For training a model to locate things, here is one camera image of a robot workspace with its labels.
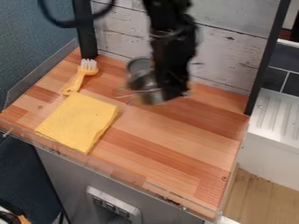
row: wooden table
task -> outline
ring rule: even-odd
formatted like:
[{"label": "wooden table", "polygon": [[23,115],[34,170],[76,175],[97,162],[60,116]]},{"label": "wooden table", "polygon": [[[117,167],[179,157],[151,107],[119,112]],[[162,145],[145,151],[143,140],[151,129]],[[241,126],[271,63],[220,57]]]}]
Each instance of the wooden table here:
[{"label": "wooden table", "polygon": [[60,90],[76,73],[79,50],[0,114],[2,130],[214,220],[247,129],[247,98],[197,85],[191,98],[127,105],[128,99],[115,99],[115,88],[125,81],[125,63],[98,61],[101,74],[87,77],[80,92],[117,105],[121,115],[89,156],[33,132],[65,100]]}]

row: metal pot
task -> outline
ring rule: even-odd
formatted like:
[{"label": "metal pot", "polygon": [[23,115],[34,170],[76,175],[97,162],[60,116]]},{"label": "metal pot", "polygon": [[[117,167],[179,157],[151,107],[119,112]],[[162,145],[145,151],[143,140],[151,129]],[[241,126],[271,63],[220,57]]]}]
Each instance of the metal pot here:
[{"label": "metal pot", "polygon": [[150,64],[150,58],[146,57],[133,59],[127,64],[127,88],[135,91],[144,104],[153,105],[164,102],[164,99]]}]

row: toothbrush bristles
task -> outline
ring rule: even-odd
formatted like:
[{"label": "toothbrush bristles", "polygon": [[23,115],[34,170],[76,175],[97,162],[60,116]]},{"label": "toothbrush bristles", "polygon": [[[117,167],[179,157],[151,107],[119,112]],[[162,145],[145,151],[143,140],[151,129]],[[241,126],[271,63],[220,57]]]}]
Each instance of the toothbrush bristles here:
[{"label": "toothbrush bristles", "polygon": [[96,70],[97,62],[94,59],[83,59],[81,61],[81,67],[85,70]]}]

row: toothbrush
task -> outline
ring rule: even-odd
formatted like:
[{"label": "toothbrush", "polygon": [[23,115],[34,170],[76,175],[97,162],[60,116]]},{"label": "toothbrush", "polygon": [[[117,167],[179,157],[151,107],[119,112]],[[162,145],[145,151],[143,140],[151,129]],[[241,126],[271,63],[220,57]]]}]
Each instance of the toothbrush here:
[{"label": "toothbrush", "polygon": [[78,72],[75,78],[67,87],[64,87],[61,92],[63,95],[71,95],[78,92],[86,75],[95,75],[99,72],[98,64],[93,59],[83,59],[81,65],[78,66]]}]

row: gray cabinet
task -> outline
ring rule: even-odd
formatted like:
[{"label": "gray cabinet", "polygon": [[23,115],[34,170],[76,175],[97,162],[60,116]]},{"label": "gray cabinet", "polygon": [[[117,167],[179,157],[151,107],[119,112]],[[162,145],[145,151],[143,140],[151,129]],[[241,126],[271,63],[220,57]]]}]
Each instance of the gray cabinet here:
[{"label": "gray cabinet", "polygon": [[203,220],[186,211],[50,152],[38,149],[38,154],[72,224],[100,224],[88,199],[89,186],[137,207],[142,213],[143,224],[204,224]]}]

